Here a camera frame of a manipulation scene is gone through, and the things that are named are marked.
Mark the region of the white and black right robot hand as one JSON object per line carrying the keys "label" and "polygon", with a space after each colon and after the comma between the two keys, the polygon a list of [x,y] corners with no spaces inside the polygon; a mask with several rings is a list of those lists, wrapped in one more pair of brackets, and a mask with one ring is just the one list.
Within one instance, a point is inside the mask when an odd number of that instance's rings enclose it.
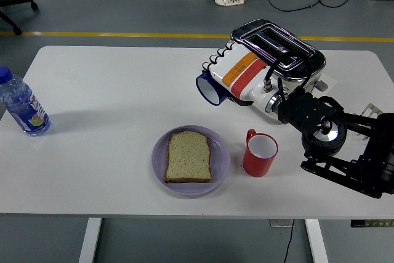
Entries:
{"label": "white and black right robot hand", "polygon": [[274,108],[280,96],[275,79],[269,79],[268,90],[264,89],[268,70],[267,63],[255,53],[241,44],[228,42],[203,63],[196,87],[214,106],[229,99],[240,106],[253,105],[276,118]]}

